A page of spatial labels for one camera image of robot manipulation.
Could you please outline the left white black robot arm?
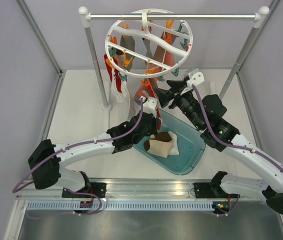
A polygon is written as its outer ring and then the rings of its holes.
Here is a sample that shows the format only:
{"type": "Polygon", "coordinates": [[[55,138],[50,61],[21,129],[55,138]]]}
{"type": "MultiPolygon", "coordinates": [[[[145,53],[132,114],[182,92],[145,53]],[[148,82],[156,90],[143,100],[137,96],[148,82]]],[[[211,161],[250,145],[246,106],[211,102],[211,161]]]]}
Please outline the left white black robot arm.
{"type": "Polygon", "coordinates": [[[64,144],[53,144],[50,139],[41,141],[28,159],[35,188],[43,190],[56,185],[70,189],[80,198],[87,197],[91,192],[87,175],[83,171],[69,170],[67,166],[127,151],[143,138],[156,134],[160,123],[157,111],[142,110],[95,139],[64,144]]]}

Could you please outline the red sock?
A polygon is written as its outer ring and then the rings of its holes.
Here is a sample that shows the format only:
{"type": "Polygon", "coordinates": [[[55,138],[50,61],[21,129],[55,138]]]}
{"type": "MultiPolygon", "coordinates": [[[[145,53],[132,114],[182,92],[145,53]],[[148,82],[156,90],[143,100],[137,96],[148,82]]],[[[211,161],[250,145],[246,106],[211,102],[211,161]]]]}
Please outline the red sock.
{"type": "Polygon", "coordinates": [[[111,83],[115,83],[115,89],[118,93],[122,93],[122,80],[119,77],[119,71],[114,68],[113,64],[111,63],[110,59],[107,57],[106,54],[103,55],[105,66],[109,75],[109,80],[111,83]]]}

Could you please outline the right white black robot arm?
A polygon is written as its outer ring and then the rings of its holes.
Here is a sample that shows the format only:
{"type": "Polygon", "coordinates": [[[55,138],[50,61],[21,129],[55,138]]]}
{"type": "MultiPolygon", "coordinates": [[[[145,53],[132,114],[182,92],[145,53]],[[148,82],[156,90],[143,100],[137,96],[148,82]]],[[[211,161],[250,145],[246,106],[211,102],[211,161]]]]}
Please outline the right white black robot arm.
{"type": "Polygon", "coordinates": [[[190,80],[169,80],[167,84],[170,89],[154,90],[161,107],[179,108],[202,132],[200,137],[206,145],[238,160],[260,177],[257,180],[219,171],[210,182],[210,193],[216,198],[226,193],[258,198],[283,215],[283,164],[259,149],[223,119],[227,108],[217,94],[201,97],[190,80]]]}

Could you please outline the white round clip hanger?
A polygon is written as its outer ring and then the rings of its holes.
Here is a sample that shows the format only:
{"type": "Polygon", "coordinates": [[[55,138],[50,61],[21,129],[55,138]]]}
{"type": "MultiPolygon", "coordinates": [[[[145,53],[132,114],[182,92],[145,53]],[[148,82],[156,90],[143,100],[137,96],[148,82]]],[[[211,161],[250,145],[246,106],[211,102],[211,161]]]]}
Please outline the white round clip hanger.
{"type": "Polygon", "coordinates": [[[106,67],[121,79],[158,78],[172,74],[189,58],[193,33],[185,20],[167,19],[170,11],[143,9],[137,19],[117,20],[105,38],[106,67]]]}

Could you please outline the white fluffy sock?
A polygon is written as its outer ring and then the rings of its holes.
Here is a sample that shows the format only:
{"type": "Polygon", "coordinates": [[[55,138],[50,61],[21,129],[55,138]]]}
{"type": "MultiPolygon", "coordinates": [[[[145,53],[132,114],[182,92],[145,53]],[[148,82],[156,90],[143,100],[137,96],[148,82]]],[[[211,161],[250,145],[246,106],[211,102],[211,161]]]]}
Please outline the white fluffy sock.
{"type": "Polygon", "coordinates": [[[172,143],[172,146],[169,150],[169,155],[173,155],[173,156],[179,155],[178,136],[175,133],[173,133],[172,131],[169,131],[168,134],[171,137],[170,142],[172,143]]]}

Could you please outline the white cloth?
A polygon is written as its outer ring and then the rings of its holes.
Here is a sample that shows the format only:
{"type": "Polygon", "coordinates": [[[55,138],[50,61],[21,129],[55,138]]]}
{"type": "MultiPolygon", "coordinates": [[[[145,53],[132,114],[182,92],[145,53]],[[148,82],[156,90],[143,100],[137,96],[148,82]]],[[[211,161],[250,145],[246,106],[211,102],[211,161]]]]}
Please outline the white cloth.
{"type": "Polygon", "coordinates": [[[118,89],[116,81],[113,80],[111,83],[110,92],[117,103],[124,103],[129,100],[130,94],[127,88],[127,82],[120,80],[119,83],[120,85],[118,89]]]}

